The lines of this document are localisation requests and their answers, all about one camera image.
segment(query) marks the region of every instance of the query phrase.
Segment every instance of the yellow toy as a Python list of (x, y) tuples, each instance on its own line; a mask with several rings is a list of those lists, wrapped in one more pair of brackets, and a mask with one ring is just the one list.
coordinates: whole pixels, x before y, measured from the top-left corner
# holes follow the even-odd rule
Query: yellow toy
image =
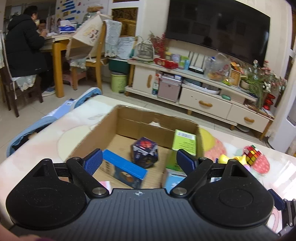
[(236, 159), (238, 160), (242, 165), (247, 165), (247, 161), (246, 161), (246, 155), (243, 155), (243, 156), (234, 156), (233, 158), (229, 158), (225, 155), (221, 155), (218, 159), (218, 163), (221, 163), (221, 164), (226, 164), (228, 162), (229, 159)]

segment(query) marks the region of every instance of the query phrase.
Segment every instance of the cabinet door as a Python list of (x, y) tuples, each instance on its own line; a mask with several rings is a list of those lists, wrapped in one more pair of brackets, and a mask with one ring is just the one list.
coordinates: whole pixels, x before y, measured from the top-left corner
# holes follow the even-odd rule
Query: cabinet door
[(135, 66), (133, 89), (152, 94), (156, 71), (153, 69)]
[(236, 105), (232, 105), (227, 120), (247, 126), (259, 132), (263, 132), (269, 122), (269, 119)]
[(197, 91), (182, 88), (179, 103), (226, 119), (231, 104)]

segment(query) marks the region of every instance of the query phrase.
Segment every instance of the blue sneaker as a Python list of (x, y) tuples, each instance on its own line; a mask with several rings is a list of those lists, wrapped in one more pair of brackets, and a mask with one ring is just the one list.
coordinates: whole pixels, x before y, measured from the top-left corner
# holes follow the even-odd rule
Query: blue sneaker
[(54, 94), (55, 94), (54, 87), (48, 87), (45, 91), (43, 91), (42, 97), (49, 96), (49, 95), (54, 95)]

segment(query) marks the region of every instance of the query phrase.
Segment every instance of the poster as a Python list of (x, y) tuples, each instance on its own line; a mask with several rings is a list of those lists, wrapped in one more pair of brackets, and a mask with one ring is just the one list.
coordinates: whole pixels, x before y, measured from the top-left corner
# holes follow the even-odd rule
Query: poster
[(87, 13), (88, 6), (101, 4), (104, 8), (102, 14), (108, 14), (109, 1), (112, 0), (57, 0), (55, 9), (56, 25), (60, 20), (82, 22), (83, 16)]

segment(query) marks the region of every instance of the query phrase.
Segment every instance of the dark cube box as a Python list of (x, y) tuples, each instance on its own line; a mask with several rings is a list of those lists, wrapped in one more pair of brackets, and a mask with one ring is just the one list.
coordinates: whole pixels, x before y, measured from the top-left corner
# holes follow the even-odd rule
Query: dark cube box
[(158, 161), (158, 145), (148, 138), (141, 137), (131, 146), (132, 162), (140, 167), (149, 168)]

